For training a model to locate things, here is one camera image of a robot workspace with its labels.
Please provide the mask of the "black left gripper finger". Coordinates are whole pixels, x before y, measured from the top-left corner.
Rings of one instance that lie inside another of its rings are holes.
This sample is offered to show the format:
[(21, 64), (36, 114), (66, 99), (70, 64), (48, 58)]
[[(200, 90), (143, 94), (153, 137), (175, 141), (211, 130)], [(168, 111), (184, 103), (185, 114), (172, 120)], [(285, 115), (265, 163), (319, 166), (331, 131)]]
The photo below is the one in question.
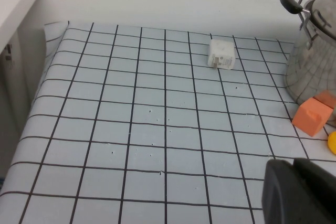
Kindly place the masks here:
[(305, 158), (269, 160), (261, 203), (265, 223), (335, 223), (335, 176)]

